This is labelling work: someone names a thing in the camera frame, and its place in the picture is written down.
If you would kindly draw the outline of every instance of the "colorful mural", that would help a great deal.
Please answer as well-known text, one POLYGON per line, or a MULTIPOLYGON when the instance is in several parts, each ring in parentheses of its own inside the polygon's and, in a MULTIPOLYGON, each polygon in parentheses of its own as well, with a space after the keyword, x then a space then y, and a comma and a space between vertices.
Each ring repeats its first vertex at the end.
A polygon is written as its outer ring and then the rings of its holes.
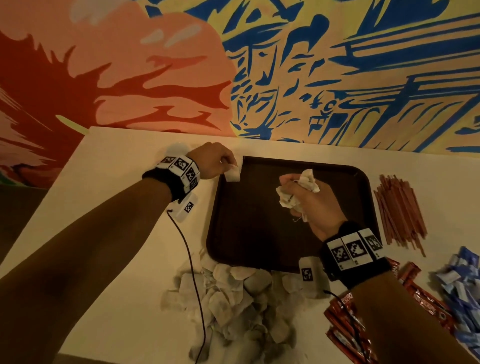
POLYGON ((476 0, 0 3, 0 182, 92 125, 480 156, 476 0))

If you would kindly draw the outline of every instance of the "wristband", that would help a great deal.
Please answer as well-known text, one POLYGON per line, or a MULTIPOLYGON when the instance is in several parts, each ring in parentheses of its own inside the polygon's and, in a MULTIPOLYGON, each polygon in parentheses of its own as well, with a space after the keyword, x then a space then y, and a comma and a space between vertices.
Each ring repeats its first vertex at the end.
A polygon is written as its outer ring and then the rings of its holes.
POLYGON ((193 159, 186 156, 164 157, 155 168, 142 175, 165 183, 172 193, 172 202, 182 201, 200 180, 200 171, 193 159))
POLYGON ((353 221, 344 222, 338 234, 324 242, 320 259, 330 280, 339 279, 349 290, 391 270, 382 243, 353 221))

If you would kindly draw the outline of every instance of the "white table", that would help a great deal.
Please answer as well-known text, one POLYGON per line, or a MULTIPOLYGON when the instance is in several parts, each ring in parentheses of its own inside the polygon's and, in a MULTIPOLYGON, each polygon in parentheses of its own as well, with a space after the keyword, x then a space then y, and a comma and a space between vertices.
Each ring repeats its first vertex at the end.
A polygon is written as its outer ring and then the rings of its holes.
MULTIPOLYGON (((195 147, 206 141, 247 156, 352 165, 366 173, 373 189, 380 174, 409 181, 429 231, 423 242, 427 258, 396 245, 386 250, 402 264, 411 260, 419 265, 423 272, 416 282, 426 289, 428 272, 445 264, 461 245, 480 252, 480 159, 92 127, 0 266, 0 277, 75 219, 138 181, 170 144, 195 147)), ((192 251, 205 243, 216 184, 199 184, 195 193, 200 204, 180 225, 192 251)), ((376 201, 375 208, 384 240, 376 201)), ((191 363, 187 353, 192 324, 186 315, 159 308, 161 292, 171 286, 186 258, 181 237, 163 215, 137 256, 72 330, 61 352, 119 364, 191 363)), ((343 291, 338 282, 331 288, 343 291)), ((297 316, 297 348, 307 354, 306 363, 350 363, 325 335, 327 306, 328 300, 319 301, 297 316)), ((221 362, 220 357, 214 353, 209 363, 221 362)))

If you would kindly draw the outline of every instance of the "person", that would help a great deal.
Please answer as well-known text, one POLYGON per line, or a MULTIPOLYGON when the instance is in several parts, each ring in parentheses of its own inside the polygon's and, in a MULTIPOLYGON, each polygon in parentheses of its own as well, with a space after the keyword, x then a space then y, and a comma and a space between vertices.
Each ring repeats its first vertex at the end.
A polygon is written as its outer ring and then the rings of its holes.
MULTIPOLYGON (((206 143, 187 157, 196 162, 202 179, 237 164, 219 143, 206 143)), ((299 199, 312 231, 327 241, 347 219, 328 184, 317 180, 320 192, 314 194, 293 182, 298 178, 281 176, 282 188, 299 199)), ((77 321, 140 250, 171 200, 166 183, 143 178, 73 222, 0 279, 2 363, 50 364, 77 321)), ((381 364, 476 363, 391 271, 351 292, 381 364)))

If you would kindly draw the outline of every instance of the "black cable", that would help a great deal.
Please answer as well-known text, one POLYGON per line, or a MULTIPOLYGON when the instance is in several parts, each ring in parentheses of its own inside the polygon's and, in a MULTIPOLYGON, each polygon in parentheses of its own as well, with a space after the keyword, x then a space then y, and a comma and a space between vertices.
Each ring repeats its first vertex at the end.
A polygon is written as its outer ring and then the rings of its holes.
POLYGON ((202 302, 200 300, 200 295, 198 294, 197 283, 195 282, 195 273, 193 271, 193 263, 192 263, 192 256, 190 255, 190 249, 188 248, 188 244, 187 244, 187 240, 185 239, 185 236, 183 236, 183 233, 181 232, 179 226, 177 225, 177 223, 175 222, 173 217, 170 215, 170 212, 172 212, 172 211, 173 210, 167 210, 167 215, 170 218, 170 220, 172 220, 173 225, 175 225, 175 227, 179 231, 179 233, 180 233, 180 235, 183 239, 183 242, 185 243, 185 247, 187 248, 188 259, 190 260, 190 269, 192 270, 193 285, 195 286, 195 293, 197 294, 198 306, 200 307, 200 316, 202 317, 202 326, 204 328, 204 341, 202 343, 202 346, 200 347, 200 351, 198 352, 197 359, 195 360, 195 364, 197 364, 198 363, 198 358, 200 358, 200 354, 202 353, 202 350, 204 349, 205 341, 206 341, 206 337, 207 337, 207 333, 206 333, 206 330, 205 330, 204 312, 202 310, 202 302))
POLYGON ((360 349, 361 349, 361 352, 363 354, 363 358, 365 359, 365 363, 368 363, 370 361, 370 358, 367 358, 367 355, 365 353, 365 349, 363 347, 363 344, 360 340, 360 333, 357 329, 357 326, 355 325, 355 319, 353 318, 353 316, 351 315, 351 313, 348 311, 348 309, 345 307, 345 305, 343 304, 342 300, 335 294, 335 293, 332 293, 330 291, 327 291, 327 290, 324 290, 324 292, 326 294, 330 294, 332 296, 334 296, 337 300, 338 300, 338 303, 340 303, 340 307, 342 307, 342 309, 347 313, 347 315, 349 316, 350 318, 350 322, 352 324, 352 327, 353 327, 353 331, 355 332, 355 341, 357 342, 358 346, 360 346, 360 349))

